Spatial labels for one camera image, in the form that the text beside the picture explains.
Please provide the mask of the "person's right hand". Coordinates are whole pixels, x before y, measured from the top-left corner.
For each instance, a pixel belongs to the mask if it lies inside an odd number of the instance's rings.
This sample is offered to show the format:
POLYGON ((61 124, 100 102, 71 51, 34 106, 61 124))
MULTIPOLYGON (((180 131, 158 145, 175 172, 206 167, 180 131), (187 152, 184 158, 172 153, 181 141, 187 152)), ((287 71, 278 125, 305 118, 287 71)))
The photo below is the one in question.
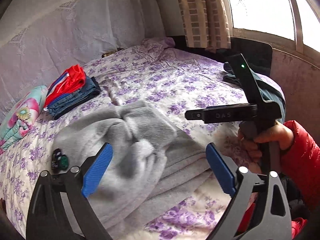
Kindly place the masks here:
POLYGON ((238 139, 240 140, 242 148, 246 150, 250 158, 257 163, 263 156, 261 150, 259 150, 258 144, 276 141, 279 144, 279 148, 282 151, 285 151, 291 147, 294 135, 289 128, 276 122, 274 126, 261 132, 253 140, 247 139, 242 133, 242 130, 239 129, 238 139))

